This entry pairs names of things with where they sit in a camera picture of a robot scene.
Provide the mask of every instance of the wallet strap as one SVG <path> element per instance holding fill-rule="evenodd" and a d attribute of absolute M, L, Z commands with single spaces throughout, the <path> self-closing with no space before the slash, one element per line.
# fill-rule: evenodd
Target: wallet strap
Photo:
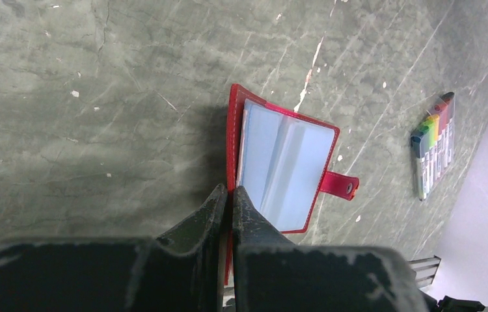
<path fill-rule="evenodd" d="M 359 179 L 348 177 L 347 175 L 337 174 L 336 172 L 326 171 L 321 182 L 321 192 L 338 196 L 345 200 L 352 200 L 355 191 L 359 188 Z"/>

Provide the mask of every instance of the marbled gray surface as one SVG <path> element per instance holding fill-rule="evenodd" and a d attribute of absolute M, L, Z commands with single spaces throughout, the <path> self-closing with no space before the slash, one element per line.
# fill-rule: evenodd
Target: marbled gray surface
<path fill-rule="evenodd" d="M 2 0 L 0 239 L 164 232 L 224 182 L 230 84 L 294 108 L 309 71 L 300 111 L 361 187 L 290 238 L 431 256 L 488 119 L 488 0 Z M 420 203 L 408 136 L 450 90 L 456 161 Z"/>

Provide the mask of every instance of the pack of markers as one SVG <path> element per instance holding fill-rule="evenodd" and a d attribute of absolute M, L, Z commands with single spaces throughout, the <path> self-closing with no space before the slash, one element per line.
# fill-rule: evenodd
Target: pack of markers
<path fill-rule="evenodd" d="M 454 157 L 455 94 L 438 97 L 424 121 L 411 134 L 416 159 L 418 197 L 425 200 Z"/>

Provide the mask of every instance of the marker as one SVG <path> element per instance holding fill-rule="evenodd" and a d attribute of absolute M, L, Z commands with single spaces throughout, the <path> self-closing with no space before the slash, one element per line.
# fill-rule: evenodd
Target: marker
<path fill-rule="evenodd" d="M 436 174 L 435 174 L 435 138 L 436 138 L 436 132 L 435 132 L 435 122 L 433 120 L 426 120 L 425 122 L 422 123 L 422 125 L 426 126 L 429 128 L 429 154 L 430 154 L 430 162 L 428 164 L 429 166 L 429 190 L 431 190 L 434 187 L 435 181 L 436 181 Z"/>
<path fill-rule="evenodd" d="M 425 200 L 427 198 L 427 166 L 426 166 L 426 142 L 428 136 L 420 130 L 417 130 L 411 135 L 411 144 L 413 145 L 414 156 L 416 158 L 416 187 L 418 190 L 418 198 Z"/>
<path fill-rule="evenodd" d="M 441 132 L 439 132 L 440 122 L 439 122 L 439 115 L 430 115 L 428 120 L 434 121 L 434 133 L 433 133 L 433 140 L 434 140 L 434 181 L 438 180 L 441 176 L 441 170 L 438 170 L 440 166 L 441 160 L 439 159 L 439 145 L 438 143 L 441 142 Z"/>
<path fill-rule="evenodd" d="M 447 168 L 447 146 L 448 146 L 448 137 L 447 137 L 447 126 L 449 124 L 449 118 L 447 114 L 447 104 L 445 102 L 438 103 L 434 106 L 433 111 L 439 115 L 439 132 L 440 136 L 438 136 L 438 144 L 437 144 L 437 151 L 438 151 L 438 177 L 441 176 L 445 172 L 445 168 Z"/>
<path fill-rule="evenodd" d="M 441 99 L 447 104 L 447 116 L 448 116 L 448 143 L 447 143 L 447 165 L 449 165 L 455 155 L 455 93 L 449 92 L 441 96 Z"/>
<path fill-rule="evenodd" d="M 431 190 L 431 168 L 430 168 L 430 128 L 424 125 L 420 125 L 418 131 L 422 134 L 423 140 L 420 141 L 422 144 L 420 146 L 420 150 L 424 152 L 424 162 L 422 163 L 422 174 L 425 177 L 424 179 L 424 192 L 426 196 L 430 193 Z"/>

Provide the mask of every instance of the red notebook cover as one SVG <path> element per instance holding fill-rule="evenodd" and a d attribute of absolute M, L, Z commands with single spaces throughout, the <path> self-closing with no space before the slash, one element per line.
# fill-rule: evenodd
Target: red notebook cover
<path fill-rule="evenodd" d="M 340 134 L 340 129 L 330 125 L 325 122 L 313 119 L 311 117 L 293 112 L 292 110 L 284 109 L 282 107 L 276 106 L 265 99 L 253 94 L 252 92 L 246 90 L 239 84 L 233 84 L 230 89 L 229 102 L 228 102 L 228 114 L 227 114 L 227 125 L 226 125 L 226 172 L 227 172 L 227 189 L 229 193 L 229 200 L 232 200 L 232 193 L 236 188 L 236 178 L 238 169 L 238 157 L 240 149 L 240 136 L 242 128 L 242 117 L 244 111 L 244 102 L 246 99 L 264 106 L 265 108 L 279 112 L 286 116 L 304 120 L 316 125 L 327 127 L 334 130 L 334 140 L 332 142 L 332 147 L 327 157 L 323 175 L 321 181 L 319 181 L 317 192 L 313 202 L 311 204 L 307 221 L 303 229 L 298 229 L 294 231 L 284 231 L 283 233 L 304 233 L 307 231 L 309 220 L 311 218 L 311 213 L 315 206 L 316 198 L 319 192 L 325 192 L 332 194 L 346 200 L 352 200 L 355 196 L 355 191 L 359 187 L 359 179 L 356 177 L 348 177 L 346 175 L 337 174 L 336 172 L 330 172 L 327 170 L 332 156 L 332 151 L 338 140 Z M 226 258 L 226 272 L 225 272 L 225 285 L 228 282 L 230 264 L 232 261 L 232 239 L 231 236 L 228 237 L 227 246 L 227 258 Z"/>

